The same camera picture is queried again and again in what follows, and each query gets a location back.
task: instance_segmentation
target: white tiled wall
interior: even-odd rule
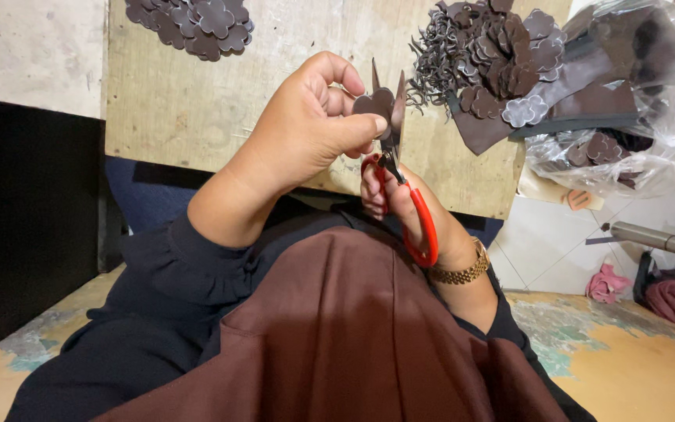
[[[515,197],[509,220],[490,250],[496,275],[504,288],[583,294],[590,277],[608,260],[616,274],[634,280],[646,247],[630,242],[585,245],[588,238],[608,236],[600,230],[603,223],[617,221],[675,234],[675,193],[648,200],[608,197],[601,211],[577,212]],[[652,255],[661,269],[675,264],[675,254],[655,250]]]

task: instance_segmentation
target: person's left hand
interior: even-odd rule
[[[344,89],[330,86],[333,82]],[[318,53],[272,96],[249,139],[226,165],[263,195],[280,195],[316,176],[341,154],[359,158],[387,127],[374,114],[352,115],[364,83],[351,63]]]

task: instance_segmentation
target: wrist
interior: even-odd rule
[[[450,221],[448,223],[448,235],[443,253],[439,254],[436,268],[449,273],[457,273],[472,267],[478,260],[478,253],[475,251],[473,237],[471,237],[452,214],[448,214]]]

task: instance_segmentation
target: red scissors handle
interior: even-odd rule
[[[436,239],[434,220],[431,217],[431,212],[426,205],[424,197],[421,196],[421,191],[417,188],[411,188],[410,182],[405,182],[405,186],[410,189],[410,199],[413,200],[413,205],[416,206],[416,211],[418,212],[418,218],[421,220],[421,231],[428,243],[428,252],[424,254],[413,247],[408,237],[408,228],[405,226],[403,226],[403,242],[410,256],[416,261],[416,264],[423,268],[431,268],[436,264],[436,259],[439,257],[439,241]]]
[[[379,163],[379,154],[373,154],[364,159],[364,162],[361,163],[361,176],[363,176],[366,168],[373,164],[376,166],[377,178],[380,181],[380,193],[385,197],[385,204],[382,207],[382,213],[387,214],[389,198],[385,192],[385,168],[378,165]],[[436,238],[436,227],[434,226],[434,220],[431,217],[431,212],[429,211],[428,206],[424,197],[421,195],[421,191],[417,188],[413,189],[410,187],[410,182],[405,182],[405,186],[410,189],[410,199],[413,201],[413,205],[416,206],[416,211],[418,213],[418,218],[421,222],[421,231],[424,238],[427,241],[428,252],[423,253],[419,251],[413,244],[410,243],[410,238],[408,235],[408,228],[403,226],[403,243],[405,244],[408,253],[413,257],[413,260],[423,268],[431,268],[436,264],[436,259],[439,257],[439,242]]]

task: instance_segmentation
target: brown garment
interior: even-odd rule
[[[346,227],[288,248],[220,327],[217,357],[98,420],[566,420],[514,343]]]

